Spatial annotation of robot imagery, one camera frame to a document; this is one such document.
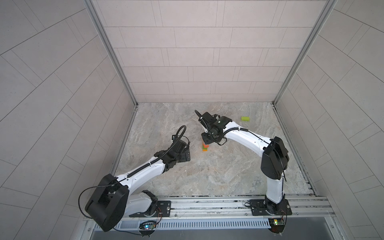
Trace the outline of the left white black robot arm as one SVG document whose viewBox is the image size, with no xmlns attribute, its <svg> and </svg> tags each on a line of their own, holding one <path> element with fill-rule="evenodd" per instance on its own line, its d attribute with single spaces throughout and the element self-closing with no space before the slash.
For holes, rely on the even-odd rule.
<svg viewBox="0 0 384 240">
<path fill-rule="evenodd" d="M 154 154 L 147 162 L 134 170 L 119 176 L 105 175 L 92 196 L 80 207 L 82 215 L 94 220 L 104 232 L 112 230 L 123 217 L 143 214 L 152 217 L 159 214 L 158 198 L 150 191 L 139 194 L 135 191 L 171 168 L 177 163 L 189 162 L 190 144 L 182 141 L 187 127 L 181 126 L 172 136 L 171 146 Z"/>
</svg>

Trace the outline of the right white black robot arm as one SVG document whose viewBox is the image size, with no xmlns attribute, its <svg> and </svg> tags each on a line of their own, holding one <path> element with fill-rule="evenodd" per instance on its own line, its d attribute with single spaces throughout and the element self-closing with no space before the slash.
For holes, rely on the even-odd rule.
<svg viewBox="0 0 384 240">
<path fill-rule="evenodd" d="M 247 207 L 257 209 L 269 215 L 288 216 L 292 214 L 288 200 L 285 198 L 285 170 L 288 168 L 289 155 L 284 141 L 279 137 L 267 138 L 245 129 L 225 116 L 200 114 L 199 122 L 204 128 L 202 139 L 206 145 L 233 140 L 249 148 L 261 157 L 261 171 L 267 178 L 267 191 L 264 201 L 249 201 Z"/>
</svg>

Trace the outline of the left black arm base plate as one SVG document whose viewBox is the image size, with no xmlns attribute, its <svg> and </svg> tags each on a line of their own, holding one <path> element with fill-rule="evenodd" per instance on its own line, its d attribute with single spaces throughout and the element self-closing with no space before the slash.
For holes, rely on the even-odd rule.
<svg viewBox="0 0 384 240">
<path fill-rule="evenodd" d="M 153 214 L 149 213 L 135 213 L 129 215 L 130 218 L 154 218 L 162 214 L 162 217 L 169 217 L 171 214 L 171 201 L 158 201 Z"/>
</svg>

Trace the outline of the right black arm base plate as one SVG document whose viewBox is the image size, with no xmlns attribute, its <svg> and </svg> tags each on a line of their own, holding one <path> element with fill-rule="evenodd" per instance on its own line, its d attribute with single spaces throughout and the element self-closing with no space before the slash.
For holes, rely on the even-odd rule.
<svg viewBox="0 0 384 240">
<path fill-rule="evenodd" d="M 246 202 L 245 207 L 250 208 L 253 216 L 282 216 L 292 215 L 292 209 L 287 199 L 283 199 L 280 203 L 276 204 L 269 199 L 264 200 L 249 200 Z"/>
</svg>

